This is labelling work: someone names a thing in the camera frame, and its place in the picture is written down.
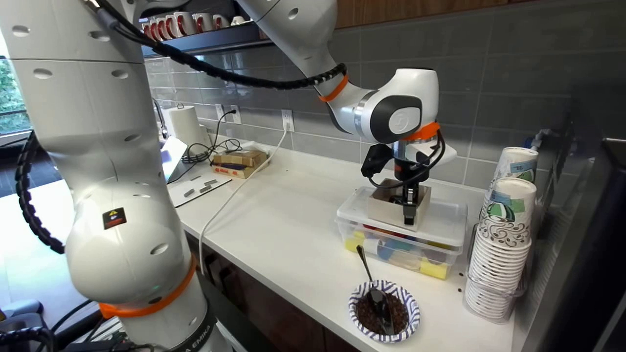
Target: window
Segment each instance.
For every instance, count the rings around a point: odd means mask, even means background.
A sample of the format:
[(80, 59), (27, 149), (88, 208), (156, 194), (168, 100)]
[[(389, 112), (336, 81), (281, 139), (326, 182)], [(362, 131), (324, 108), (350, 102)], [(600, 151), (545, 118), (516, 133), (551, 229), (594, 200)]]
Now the window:
[(0, 36), (0, 145), (23, 139), (29, 129), (31, 124)]

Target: cup stack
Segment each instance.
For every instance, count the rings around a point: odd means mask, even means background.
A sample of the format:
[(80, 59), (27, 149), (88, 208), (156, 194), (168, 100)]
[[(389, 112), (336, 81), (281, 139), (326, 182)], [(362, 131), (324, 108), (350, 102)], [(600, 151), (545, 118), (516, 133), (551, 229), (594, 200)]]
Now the cup stack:
[(520, 278), (532, 247), (530, 219), (536, 198), (536, 186), (528, 180), (534, 180), (536, 153), (526, 155), (532, 163), (522, 159), (520, 169), (510, 163), (510, 149), (502, 151), (475, 227), (463, 302), (469, 311), (491, 321), (506, 321), (514, 298), (522, 294)]

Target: dark food in bowl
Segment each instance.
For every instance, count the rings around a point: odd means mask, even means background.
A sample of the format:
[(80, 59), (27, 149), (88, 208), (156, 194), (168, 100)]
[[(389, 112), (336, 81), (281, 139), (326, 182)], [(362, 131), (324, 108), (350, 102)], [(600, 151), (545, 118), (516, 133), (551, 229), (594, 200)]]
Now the dark food in bowl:
[[(391, 311), (393, 335), (399, 335), (408, 323), (407, 307), (391, 294), (385, 294), (383, 300)], [(375, 313), (369, 305), (367, 296), (363, 296), (356, 302), (356, 319), (373, 335), (385, 335), (379, 325), (379, 319), (375, 317)]]

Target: tiled backsplash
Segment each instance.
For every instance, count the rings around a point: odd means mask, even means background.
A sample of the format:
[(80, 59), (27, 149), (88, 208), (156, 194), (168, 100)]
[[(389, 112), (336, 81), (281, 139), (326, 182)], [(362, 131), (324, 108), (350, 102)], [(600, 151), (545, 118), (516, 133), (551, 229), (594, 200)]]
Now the tiled backsplash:
[[(555, 126), (569, 92), (585, 84), (626, 82), (624, 0), (534, 0), (516, 6), (418, 18), (338, 32), (330, 51), (363, 88), (385, 84), (395, 69), (426, 67), (440, 77), (440, 116), (446, 141), (459, 157), (434, 178), (487, 188), (498, 153), (542, 127)], [(275, 49), (203, 55), (242, 75), (301, 79)], [(340, 133), (309, 90), (275, 92), (225, 84), (164, 59), (146, 61), (154, 98), (162, 106), (193, 104), (215, 120), (213, 104), (236, 104), (242, 124), (232, 137), (275, 143), (279, 110), (293, 110), (295, 133), (285, 145), (360, 163), (367, 145)]]

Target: bowl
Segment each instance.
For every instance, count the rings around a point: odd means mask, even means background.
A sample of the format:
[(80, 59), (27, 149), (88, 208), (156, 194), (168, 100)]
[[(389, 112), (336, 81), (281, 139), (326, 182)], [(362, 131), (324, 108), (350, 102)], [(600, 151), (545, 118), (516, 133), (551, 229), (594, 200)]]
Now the bowl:
[(385, 343), (385, 345), (395, 345), (395, 343), (407, 341), (410, 335), (414, 335), (414, 331), (420, 323), (420, 311), (416, 307), (414, 298), (405, 288), (401, 288), (393, 282), (387, 282), (387, 280), (373, 280), (373, 286), (383, 294), (391, 294), (393, 298), (397, 298), (403, 303), (403, 307), (407, 309), (407, 327), (403, 331), (399, 331), (397, 335), (377, 335), (377, 333), (365, 329), (358, 321), (356, 303), (371, 290), (371, 282), (363, 282), (352, 292), (352, 296), (348, 300), (350, 319), (354, 321), (358, 331), (362, 331), (371, 341)]

